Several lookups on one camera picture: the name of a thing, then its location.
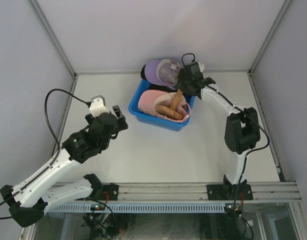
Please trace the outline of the pink baseball cap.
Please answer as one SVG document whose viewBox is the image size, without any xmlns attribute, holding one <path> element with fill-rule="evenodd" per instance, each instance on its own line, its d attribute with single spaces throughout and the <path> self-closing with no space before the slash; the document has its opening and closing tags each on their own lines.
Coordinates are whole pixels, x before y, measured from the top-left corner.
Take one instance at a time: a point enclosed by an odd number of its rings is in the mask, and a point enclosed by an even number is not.
<svg viewBox="0 0 307 240">
<path fill-rule="evenodd" d="M 150 116 L 157 117 L 163 120 L 168 120 L 175 123 L 184 123 L 192 114 L 192 108 L 182 95 L 180 102 L 177 105 L 176 111 L 181 114 L 182 119 L 172 119 L 166 115 L 160 114 L 156 111 L 158 105 L 170 107 L 176 92 L 165 92 L 161 90 L 146 90 L 138 101 L 138 109 Z"/>
</svg>

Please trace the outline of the wooden hat stand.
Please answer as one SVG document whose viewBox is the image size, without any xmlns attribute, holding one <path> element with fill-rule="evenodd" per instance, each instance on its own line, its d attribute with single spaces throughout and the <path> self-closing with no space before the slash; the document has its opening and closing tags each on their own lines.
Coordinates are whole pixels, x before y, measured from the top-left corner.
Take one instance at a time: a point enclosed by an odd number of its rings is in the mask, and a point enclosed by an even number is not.
<svg viewBox="0 0 307 240">
<path fill-rule="evenodd" d="M 185 109 L 182 104 L 188 105 L 184 99 L 183 92 L 178 89 L 177 92 L 165 93 L 158 97 L 154 101 L 153 108 L 164 118 L 175 122 L 184 122 L 189 117 L 189 114 L 184 113 Z"/>
</svg>

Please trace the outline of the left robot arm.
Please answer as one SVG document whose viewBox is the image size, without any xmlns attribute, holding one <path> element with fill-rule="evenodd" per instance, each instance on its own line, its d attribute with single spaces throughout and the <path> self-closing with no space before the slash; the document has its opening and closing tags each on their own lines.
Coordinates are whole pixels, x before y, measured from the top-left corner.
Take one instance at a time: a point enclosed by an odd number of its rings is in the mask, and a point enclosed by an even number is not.
<svg viewBox="0 0 307 240">
<path fill-rule="evenodd" d="M 0 189 L 11 218 L 22 228 L 35 224 L 60 205 L 77 199 L 98 200 L 103 195 L 104 185 L 94 173 L 52 188 L 65 174 L 106 150 L 119 132 L 128 129 L 126 118 L 117 105 L 113 106 L 113 112 L 103 112 L 96 117 L 88 114 L 85 118 L 88 126 L 71 134 L 59 153 L 39 170 L 17 185 L 5 185 Z"/>
</svg>

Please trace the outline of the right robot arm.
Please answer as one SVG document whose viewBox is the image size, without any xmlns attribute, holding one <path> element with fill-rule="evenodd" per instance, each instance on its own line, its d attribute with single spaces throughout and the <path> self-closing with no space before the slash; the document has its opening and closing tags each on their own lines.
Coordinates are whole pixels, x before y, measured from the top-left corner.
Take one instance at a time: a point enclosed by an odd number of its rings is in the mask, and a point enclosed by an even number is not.
<svg viewBox="0 0 307 240">
<path fill-rule="evenodd" d="M 245 170 L 247 155 L 260 141 L 258 113 L 231 100 L 211 77 L 203 76 L 204 64 L 185 64 L 177 76 L 176 88 L 213 106 L 226 117 L 224 142 L 230 150 L 229 166 L 222 184 L 207 186 L 210 200 L 234 200 L 247 187 Z"/>
</svg>

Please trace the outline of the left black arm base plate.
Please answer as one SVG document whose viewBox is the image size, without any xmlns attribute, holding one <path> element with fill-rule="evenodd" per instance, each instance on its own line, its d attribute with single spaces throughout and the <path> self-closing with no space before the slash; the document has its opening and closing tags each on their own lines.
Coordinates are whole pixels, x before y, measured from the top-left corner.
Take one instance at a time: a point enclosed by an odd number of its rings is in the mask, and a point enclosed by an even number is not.
<svg viewBox="0 0 307 240">
<path fill-rule="evenodd" d="M 117 201 L 119 196 L 119 185 L 104 184 L 93 196 L 98 201 Z"/>
</svg>

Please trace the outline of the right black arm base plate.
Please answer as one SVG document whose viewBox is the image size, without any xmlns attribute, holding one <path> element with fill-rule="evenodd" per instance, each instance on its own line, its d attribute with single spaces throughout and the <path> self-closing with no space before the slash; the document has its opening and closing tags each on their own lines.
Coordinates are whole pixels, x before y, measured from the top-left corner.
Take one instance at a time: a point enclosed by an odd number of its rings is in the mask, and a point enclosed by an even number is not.
<svg viewBox="0 0 307 240">
<path fill-rule="evenodd" d="M 252 201 L 254 199 L 252 188 L 249 184 L 225 185 L 208 184 L 206 186 L 209 201 L 233 201 L 244 200 Z"/>
</svg>

